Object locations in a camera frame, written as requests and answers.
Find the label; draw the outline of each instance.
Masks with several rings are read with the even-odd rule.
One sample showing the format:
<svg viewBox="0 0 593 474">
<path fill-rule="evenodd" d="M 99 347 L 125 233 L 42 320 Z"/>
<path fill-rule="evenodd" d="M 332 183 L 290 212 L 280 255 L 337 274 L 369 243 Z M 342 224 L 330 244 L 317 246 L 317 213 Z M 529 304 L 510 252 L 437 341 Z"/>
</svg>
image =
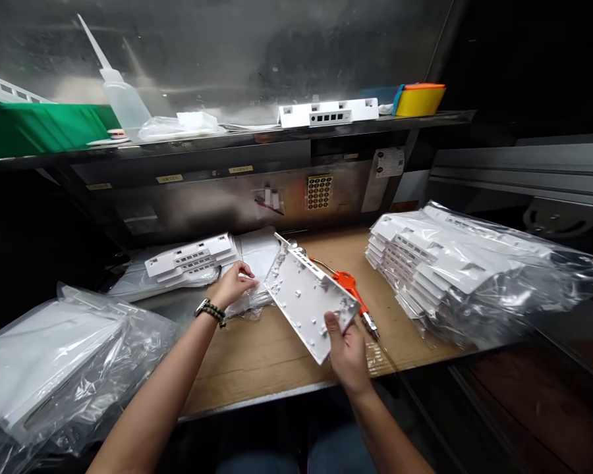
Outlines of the label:
<svg viewBox="0 0 593 474">
<path fill-rule="evenodd" d="M 231 174 L 236 173 L 236 172 L 245 172 L 245 171 L 252 171 L 252 165 L 249 165 L 247 167 L 229 168 L 229 173 L 231 173 Z"/>
<path fill-rule="evenodd" d="M 404 149 L 402 147 L 378 149 L 374 158 L 378 159 L 376 178 L 399 176 L 404 171 Z"/>
<path fill-rule="evenodd" d="M 166 182 L 175 182 L 175 181 L 183 181 L 184 178 L 181 174 L 170 174 L 168 176 L 157 176 L 156 181 L 159 183 L 166 183 Z"/>
<path fill-rule="evenodd" d="M 98 191 L 100 189 L 112 189 L 112 185 L 110 183 L 87 184 L 86 187 L 90 191 Z"/>
</svg>

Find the metal bracket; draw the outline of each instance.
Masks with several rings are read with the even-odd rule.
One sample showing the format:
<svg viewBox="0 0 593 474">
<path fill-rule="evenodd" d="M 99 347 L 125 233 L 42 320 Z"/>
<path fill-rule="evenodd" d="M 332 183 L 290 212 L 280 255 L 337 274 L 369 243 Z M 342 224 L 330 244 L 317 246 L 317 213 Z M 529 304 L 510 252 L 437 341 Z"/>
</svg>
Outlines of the metal bracket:
<svg viewBox="0 0 593 474">
<path fill-rule="evenodd" d="M 531 233 L 545 238 L 569 238 L 593 228 L 593 204 L 535 197 L 522 216 Z"/>
</svg>

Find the plastic wrap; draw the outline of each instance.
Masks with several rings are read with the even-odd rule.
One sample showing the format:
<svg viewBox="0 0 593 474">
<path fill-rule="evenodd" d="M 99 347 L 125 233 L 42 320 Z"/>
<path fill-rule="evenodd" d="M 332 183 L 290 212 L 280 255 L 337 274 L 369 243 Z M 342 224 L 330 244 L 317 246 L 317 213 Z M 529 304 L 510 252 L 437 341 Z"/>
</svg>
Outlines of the plastic wrap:
<svg viewBox="0 0 593 474">
<path fill-rule="evenodd" d="M 382 216 L 366 257 L 423 336 L 459 346 L 504 344 L 530 315 L 593 297 L 593 255 L 432 201 Z"/>
<path fill-rule="evenodd" d="M 107 434 L 173 346 L 178 325 L 155 313 L 60 284 L 0 331 L 0 474 L 46 452 L 79 454 Z"/>
<path fill-rule="evenodd" d="M 138 131 L 138 137 L 144 142 L 152 140 L 170 140 L 172 138 L 185 138 L 201 135 L 224 133 L 225 130 L 217 125 L 215 120 L 185 121 L 180 116 L 152 117 Z"/>
<path fill-rule="evenodd" d="M 159 283 L 156 276 L 149 276 L 145 268 L 145 262 L 162 252 L 180 246 L 150 247 L 142 250 L 132 258 L 132 263 L 127 267 L 123 276 L 108 291 L 108 296 L 115 296 L 127 302 L 135 302 L 155 296 L 176 288 L 199 288 L 207 286 L 217 280 L 219 269 L 217 267 L 206 269 L 193 275 L 184 273 L 182 279 L 177 278 L 174 284 L 167 284 L 167 281 Z"/>
<path fill-rule="evenodd" d="M 243 315 L 249 319 L 259 319 L 264 306 L 273 304 L 272 297 L 262 284 L 279 252 L 279 241 L 274 227 L 264 227 L 248 234 L 235 237 L 235 245 L 244 263 L 250 266 L 255 279 L 260 283 L 244 294 L 226 309 L 226 318 Z M 222 267 L 222 275 L 232 265 Z"/>
</svg>

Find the plastic squeeze bottle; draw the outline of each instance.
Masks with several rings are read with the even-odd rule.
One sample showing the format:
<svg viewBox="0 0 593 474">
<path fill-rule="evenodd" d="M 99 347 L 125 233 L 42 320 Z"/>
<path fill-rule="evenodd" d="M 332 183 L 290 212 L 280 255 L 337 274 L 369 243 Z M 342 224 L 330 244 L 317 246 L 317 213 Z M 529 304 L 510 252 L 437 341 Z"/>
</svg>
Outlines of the plastic squeeze bottle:
<svg viewBox="0 0 593 474">
<path fill-rule="evenodd" d="M 152 114 L 147 110 L 136 89 L 123 80 L 119 71 L 112 69 L 96 39 L 90 33 L 88 25 L 86 25 L 80 14 L 77 14 L 77 16 L 101 63 L 101 69 L 99 71 L 104 81 L 103 93 L 108 102 L 110 102 L 114 115 L 117 116 L 117 120 L 121 124 L 121 128 L 125 131 L 127 138 L 133 142 L 138 142 L 138 131 L 152 117 Z"/>
</svg>

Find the white plastic enclosure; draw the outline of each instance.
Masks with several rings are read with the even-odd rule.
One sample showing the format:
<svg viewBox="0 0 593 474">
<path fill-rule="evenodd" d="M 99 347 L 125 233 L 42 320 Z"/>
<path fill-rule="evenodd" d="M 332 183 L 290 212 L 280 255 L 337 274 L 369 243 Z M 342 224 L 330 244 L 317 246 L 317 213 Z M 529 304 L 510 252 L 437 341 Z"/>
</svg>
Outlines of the white plastic enclosure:
<svg viewBox="0 0 593 474">
<path fill-rule="evenodd" d="M 360 304 L 305 255 L 290 248 L 280 235 L 275 236 L 287 246 L 287 251 L 279 252 L 264 285 L 312 357 L 321 365 L 331 349 L 325 312 L 332 311 L 337 315 L 344 332 L 360 311 Z"/>
<path fill-rule="evenodd" d="M 163 252 L 145 262 L 147 274 L 158 282 L 197 273 L 216 265 L 228 265 L 239 259 L 235 242 L 228 233 Z"/>
<path fill-rule="evenodd" d="M 280 105 L 277 123 L 282 128 L 313 127 L 376 120 L 378 117 L 378 99 L 354 99 Z"/>
</svg>

